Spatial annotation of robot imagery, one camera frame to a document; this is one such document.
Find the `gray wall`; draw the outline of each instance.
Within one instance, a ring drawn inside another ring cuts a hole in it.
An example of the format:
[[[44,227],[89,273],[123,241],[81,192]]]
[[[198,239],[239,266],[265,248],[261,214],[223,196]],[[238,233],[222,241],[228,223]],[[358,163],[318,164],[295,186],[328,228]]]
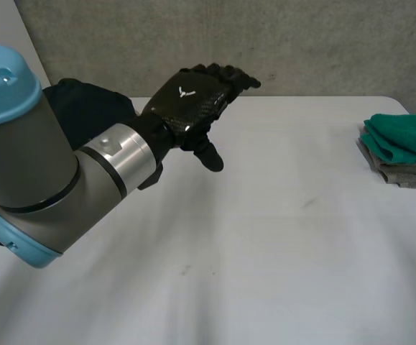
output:
[[[17,0],[52,83],[151,96],[181,67],[234,64],[256,95],[391,96],[416,112],[416,0]]]

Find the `folded cloth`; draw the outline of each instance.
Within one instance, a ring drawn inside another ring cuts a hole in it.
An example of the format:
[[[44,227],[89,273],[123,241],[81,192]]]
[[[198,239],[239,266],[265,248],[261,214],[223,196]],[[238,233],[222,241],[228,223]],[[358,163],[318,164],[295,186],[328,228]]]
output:
[[[416,115],[375,114],[364,122],[361,140],[377,157],[390,163],[416,163]]]
[[[367,128],[361,130],[361,137],[367,133]],[[401,188],[416,189],[416,163],[415,164],[392,164],[377,157],[369,147],[364,147],[369,153],[375,168],[382,174],[385,181],[390,184],[398,184]]]

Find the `white table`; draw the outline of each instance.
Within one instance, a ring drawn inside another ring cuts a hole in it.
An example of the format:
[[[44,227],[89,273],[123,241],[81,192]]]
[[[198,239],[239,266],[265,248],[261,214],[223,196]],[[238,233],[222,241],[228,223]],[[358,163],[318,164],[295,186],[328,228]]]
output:
[[[142,109],[146,99],[136,99]],[[240,98],[44,270],[0,248],[0,344],[416,345],[416,190],[356,146],[383,97]]]

